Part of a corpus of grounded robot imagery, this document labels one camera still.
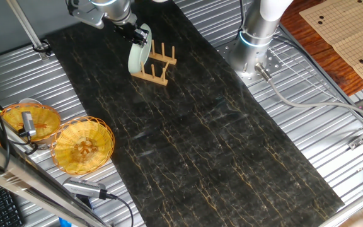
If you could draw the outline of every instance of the white plate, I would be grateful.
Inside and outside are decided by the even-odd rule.
[[[150,27],[147,24],[141,25],[141,28],[149,31],[147,44],[141,48],[138,44],[132,44],[130,56],[129,56],[129,72],[130,73],[138,73],[141,71],[141,62],[145,64],[148,60],[149,52],[151,51],[152,45],[152,32]]]

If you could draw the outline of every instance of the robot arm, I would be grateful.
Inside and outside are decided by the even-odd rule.
[[[147,44],[148,31],[139,28],[137,16],[131,12],[130,5],[130,0],[90,0],[81,9],[79,0],[67,2],[69,14],[81,22],[102,29],[103,20],[111,21],[117,33],[134,44],[144,46]]]

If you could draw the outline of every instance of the wire basket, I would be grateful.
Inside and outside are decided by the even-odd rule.
[[[113,150],[112,130],[94,117],[78,117],[62,125],[50,147],[54,164],[73,175],[97,170],[109,160]]]
[[[29,111],[36,128],[32,141],[41,141],[54,134],[60,127],[61,117],[52,107],[36,103],[20,103],[6,107],[1,117],[17,131],[23,128],[22,112]]]

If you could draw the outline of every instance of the metal rod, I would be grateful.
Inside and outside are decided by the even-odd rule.
[[[355,201],[351,202],[348,206],[337,212],[329,220],[325,221],[320,227],[334,227],[339,226],[348,218],[350,218],[357,211],[363,208],[363,196],[359,197]]]
[[[32,44],[35,46],[36,49],[42,50],[43,45],[41,41],[38,39],[35,31],[33,30],[32,26],[28,21],[28,18],[20,8],[18,2],[16,0],[6,0],[6,2],[9,4],[13,13],[15,14],[20,24],[22,25],[23,29],[25,30],[26,34],[29,36],[30,41],[32,41]]]

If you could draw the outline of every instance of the wooden table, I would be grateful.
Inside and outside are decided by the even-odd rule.
[[[333,47],[306,22],[299,12],[325,0],[294,0],[281,19],[281,23],[312,55],[319,65],[348,95],[363,89],[363,79],[335,52]]]

